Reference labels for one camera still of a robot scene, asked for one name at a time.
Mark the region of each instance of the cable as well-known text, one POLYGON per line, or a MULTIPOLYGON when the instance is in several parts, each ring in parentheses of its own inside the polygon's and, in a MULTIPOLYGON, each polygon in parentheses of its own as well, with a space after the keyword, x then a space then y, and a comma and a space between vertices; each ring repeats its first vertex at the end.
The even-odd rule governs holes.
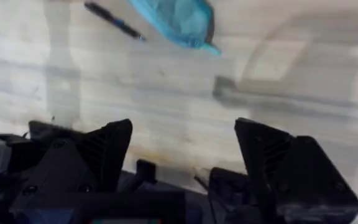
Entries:
POLYGON ((226 213, 230 212, 230 209, 226 207, 223 199, 214 190, 211 190, 197 175, 194 176, 194 179, 208 192, 208 195, 220 204, 226 213))
POLYGON ((212 203, 211 197, 209 195, 207 197, 208 197, 209 207, 211 209, 212 219, 214 220, 214 224, 218 224, 218 221, 216 219, 215 208, 214 208, 214 205, 212 203))

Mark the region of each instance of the black pen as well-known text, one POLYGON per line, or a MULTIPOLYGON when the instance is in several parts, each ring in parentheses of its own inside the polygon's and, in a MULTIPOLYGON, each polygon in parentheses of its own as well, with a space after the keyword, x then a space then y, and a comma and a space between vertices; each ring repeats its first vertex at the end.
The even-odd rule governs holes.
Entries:
POLYGON ((122 30, 124 33, 126 33, 127 35, 138 39, 138 40, 142 40, 145 41, 146 39, 142 36, 142 34, 138 33, 136 30, 130 28, 129 26, 127 26, 124 21, 115 18, 109 11, 107 11, 106 9, 104 9, 103 7, 101 7, 100 5, 94 3, 94 2, 86 2, 85 3, 85 8, 87 8, 89 11, 91 11, 92 13, 96 14, 99 17, 102 17, 104 20, 110 22, 112 25, 120 28, 120 30, 122 30))

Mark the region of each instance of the blue fabric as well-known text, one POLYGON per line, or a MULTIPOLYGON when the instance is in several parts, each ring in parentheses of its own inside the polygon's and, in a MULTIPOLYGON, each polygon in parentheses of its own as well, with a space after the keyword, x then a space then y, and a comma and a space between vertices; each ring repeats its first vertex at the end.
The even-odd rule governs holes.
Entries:
POLYGON ((221 52, 205 43, 212 9, 204 0, 128 0, 167 39, 182 46, 221 52))

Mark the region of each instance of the wood grain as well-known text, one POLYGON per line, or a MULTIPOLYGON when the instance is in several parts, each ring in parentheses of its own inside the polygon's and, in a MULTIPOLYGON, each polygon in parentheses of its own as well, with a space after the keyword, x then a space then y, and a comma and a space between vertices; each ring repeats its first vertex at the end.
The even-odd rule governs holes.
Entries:
POLYGON ((161 179, 198 189, 194 167, 244 172, 243 116, 314 136, 358 194, 358 1, 211 0, 220 57, 173 45, 126 1, 97 2, 149 41, 83 1, 0 0, 0 132, 130 118, 125 168, 150 159, 161 179))

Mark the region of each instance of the blue mask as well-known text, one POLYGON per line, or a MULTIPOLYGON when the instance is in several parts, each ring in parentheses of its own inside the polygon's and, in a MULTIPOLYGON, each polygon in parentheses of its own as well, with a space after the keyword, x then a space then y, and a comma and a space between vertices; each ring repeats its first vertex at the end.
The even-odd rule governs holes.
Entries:
POLYGON ((168 40, 182 46, 221 51, 206 43, 213 13, 203 0, 128 0, 168 40))

